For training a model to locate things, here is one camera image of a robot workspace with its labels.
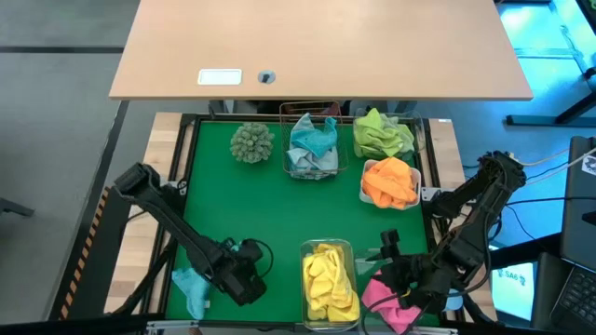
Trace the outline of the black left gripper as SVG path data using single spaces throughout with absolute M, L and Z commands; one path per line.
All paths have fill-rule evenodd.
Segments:
M 263 255 L 260 243 L 252 238 L 239 244 L 231 238 L 222 242 L 210 240 L 207 251 L 210 282 L 238 306 L 256 302 L 266 292 L 263 276 L 256 269 L 256 262 Z

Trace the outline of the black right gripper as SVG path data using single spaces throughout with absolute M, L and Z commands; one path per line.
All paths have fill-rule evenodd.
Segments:
M 403 309 L 418 307 L 431 314 L 444 309 L 450 291 L 450 273 L 423 258 L 389 262 L 372 279 L 396 294 Z

